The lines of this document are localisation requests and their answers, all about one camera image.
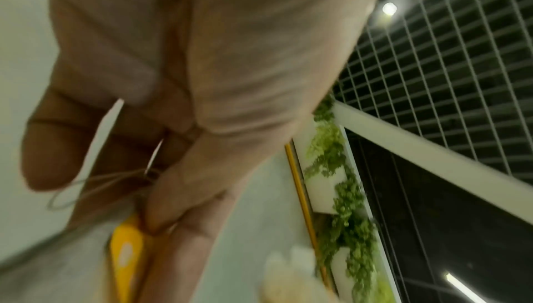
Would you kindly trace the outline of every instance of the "fluorescent light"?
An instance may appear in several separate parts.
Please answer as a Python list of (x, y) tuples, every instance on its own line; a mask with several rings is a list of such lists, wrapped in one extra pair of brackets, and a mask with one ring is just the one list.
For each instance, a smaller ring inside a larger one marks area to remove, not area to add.
[(485, 300), (483, 300), (481, 297), (479, 297), (475, 292), (473, 292), (466, 285), (464, 285), (461, 281), (456, 279), (452, 274), (447, 273), (446, 274), (446, 279), (454, 287), (456, 287), (463, 294), (465, 294), (466, 297), (470, 298), (472, 300), (472, 302), (474, 302), (474, 303), (487, 303)]
[(396, 5), (391, 2), (388, 2), (385, 5), (383, 5), (383, 13), (387, 14), (390, 17), (393, 16), (397, 10), (398, 10), (398, 7), (396, 7)]

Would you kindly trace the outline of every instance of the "skin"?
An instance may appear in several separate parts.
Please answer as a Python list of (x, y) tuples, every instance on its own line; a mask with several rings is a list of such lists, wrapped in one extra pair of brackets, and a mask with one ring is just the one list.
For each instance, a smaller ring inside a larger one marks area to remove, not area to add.
[[(163, 141), (145, 223), (153, 233), (178, 225), (139, 301), (188, 302), (236, 185), (309, 117), (374, 1), (50, 0), (60, 53), (23, 138), (28, 185), (72, 181), (123, 99), (92, 175), (143, 168)], [(80, 202), (71, 224), (141, 186), (125, 180)]]

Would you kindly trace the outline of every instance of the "metal grid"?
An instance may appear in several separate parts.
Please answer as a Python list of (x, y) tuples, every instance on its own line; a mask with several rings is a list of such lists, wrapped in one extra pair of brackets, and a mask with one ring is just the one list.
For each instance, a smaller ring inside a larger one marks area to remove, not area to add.
[(378, 0), (334, 94), (533, 185), (532, 34), (533, 0)]

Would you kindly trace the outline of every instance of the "wall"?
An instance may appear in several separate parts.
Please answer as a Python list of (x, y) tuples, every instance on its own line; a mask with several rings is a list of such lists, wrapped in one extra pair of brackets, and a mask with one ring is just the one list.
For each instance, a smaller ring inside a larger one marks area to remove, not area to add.
[[(50, 213), (50, 194), (31, 193), (19, 172), (25, 122), (37, 105), (57, 55), (47, 0), (0, 0), (0, 260), (48, 237), (69, 211)], [(109, 132), (116, 108), (103, 122), (86, 160), (86, 175)], [(69, 198), (79, 189), (69, 190)]]

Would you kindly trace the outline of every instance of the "yellow trim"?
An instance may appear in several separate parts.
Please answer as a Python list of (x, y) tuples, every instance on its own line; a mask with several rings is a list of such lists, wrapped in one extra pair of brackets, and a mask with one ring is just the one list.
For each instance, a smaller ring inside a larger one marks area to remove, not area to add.
[[(287, 159), (289, 160), (290, 171), (293, 174), (294, 185), (296, 186), (296, 192), (298, 193), (298, 199), (300, 199), (301, 211), (304, 214), (305, 226), (307, 226), (307, 232), (311, 238), (311, 245), (315, 250), (315, 255), (319, 256), (318, 241), (316, 239), (315, 227), (313, 227), (313, 220), (311, 219), (311, 212), (309, 206), (307, 205), (307, 200), (305, 198), (305, 191), (300, 181), (300, 174), (298, 168), (296, 167), (296, 160), (294, 159), (293, 150), (290, 144), (285, 145), (285, 152), (287, 153)], [(333, 290), (333, 287), (330, 283), (328, 272), (325, 267), (320, 267), (320, 274), (322, 275), (322, 282), (329, 289)]]

